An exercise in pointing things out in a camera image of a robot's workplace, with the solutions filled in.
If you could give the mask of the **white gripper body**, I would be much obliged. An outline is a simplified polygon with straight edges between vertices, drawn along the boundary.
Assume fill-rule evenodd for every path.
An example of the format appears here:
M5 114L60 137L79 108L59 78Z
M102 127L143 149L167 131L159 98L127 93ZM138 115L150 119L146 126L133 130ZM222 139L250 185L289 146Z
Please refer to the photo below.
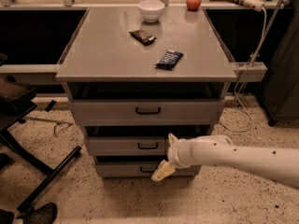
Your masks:
M167 158L176 169L189 168L194 165L192 142L186 139L169 139Z

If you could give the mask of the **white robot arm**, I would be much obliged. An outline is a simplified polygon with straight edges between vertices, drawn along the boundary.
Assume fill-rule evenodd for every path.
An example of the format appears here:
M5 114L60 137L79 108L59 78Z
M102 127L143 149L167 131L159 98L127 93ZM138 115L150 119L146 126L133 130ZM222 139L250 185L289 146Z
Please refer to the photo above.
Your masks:
M178 169L195 165L230 167L299 189L299 150L280 147L242 147L225 135L178 139L168 135L167 160L151 176L159 182Z

